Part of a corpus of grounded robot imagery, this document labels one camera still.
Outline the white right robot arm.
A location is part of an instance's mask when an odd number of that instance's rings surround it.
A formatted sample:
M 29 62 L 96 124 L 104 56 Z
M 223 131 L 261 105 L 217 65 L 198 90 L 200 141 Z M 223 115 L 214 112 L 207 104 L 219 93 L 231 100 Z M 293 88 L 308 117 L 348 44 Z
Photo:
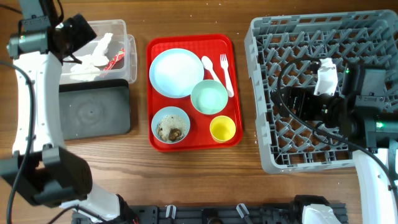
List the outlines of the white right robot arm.
M 397 223 L 397 115 L 383 111 L 386 69 L 347 63 L 336 93 L 335 65 L 308 61 L 316 86 L 282 87 L 278 78 L 271 97 L 279 113 L 325 136 L 329 144 L 346 144 L 358 174 L 363 221 Z

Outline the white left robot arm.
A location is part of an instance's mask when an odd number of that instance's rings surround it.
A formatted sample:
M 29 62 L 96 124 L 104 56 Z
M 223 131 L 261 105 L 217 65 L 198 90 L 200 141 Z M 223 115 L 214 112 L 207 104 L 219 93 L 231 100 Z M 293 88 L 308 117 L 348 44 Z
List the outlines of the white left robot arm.
M 6 221 L 14 197 L 33 206 L 75 210 L 96 223 L 138 223 L 122 196 L 93 182 L 88 163 L 66 149 L 60 122 L 62 65 L 96 37 L 86 19 L 65 18 L 60 1 L 21 1 L 23 18 L 7 45 L 18 84 L 17 133 L 1 177 L 11 186 Z

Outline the yellow plastic cup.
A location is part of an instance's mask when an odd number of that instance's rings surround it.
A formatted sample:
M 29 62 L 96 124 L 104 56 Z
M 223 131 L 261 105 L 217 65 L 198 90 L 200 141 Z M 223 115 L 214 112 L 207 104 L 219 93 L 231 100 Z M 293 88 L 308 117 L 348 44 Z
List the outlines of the yellow plastic cup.
M 217 116 L 210 123 L 210 133 L 214 141 L 224 143 L 236 134 L 236 124 L 228 116 Z

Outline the light blue bowl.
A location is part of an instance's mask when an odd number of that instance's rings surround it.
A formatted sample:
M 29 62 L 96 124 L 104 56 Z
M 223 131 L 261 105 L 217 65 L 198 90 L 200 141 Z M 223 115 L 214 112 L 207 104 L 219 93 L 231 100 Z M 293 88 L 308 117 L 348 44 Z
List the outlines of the light blue bowl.
M 189 134 L 190 118 L 183 109 L 167 106 L 156 112 L 150 127 L 152 134 L 161 143 L 176 144 Z

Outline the mint green bowl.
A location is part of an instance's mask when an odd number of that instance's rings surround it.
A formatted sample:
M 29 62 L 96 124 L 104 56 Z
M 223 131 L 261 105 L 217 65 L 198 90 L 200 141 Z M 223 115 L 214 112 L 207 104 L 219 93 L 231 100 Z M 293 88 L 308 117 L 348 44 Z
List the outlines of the mint green bowl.
M 203 80 L 193 88 L 190 100 L 193 107 L 200 113 L 213 115 L 226 107 L 229 96 L 221 83 L 214 80 Z

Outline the red snack wrapper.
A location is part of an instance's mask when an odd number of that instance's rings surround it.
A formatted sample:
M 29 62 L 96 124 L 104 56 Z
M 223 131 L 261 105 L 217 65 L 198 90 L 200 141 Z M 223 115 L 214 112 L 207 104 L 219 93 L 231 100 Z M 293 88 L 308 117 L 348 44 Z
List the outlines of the red snack wrapper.
M 122 48 L 117 52 L 117 54 L 108 62 L 104 67 L 103 71 L 111 70 L 119 61 L 121 61 L 125 56 L 125 49 Z

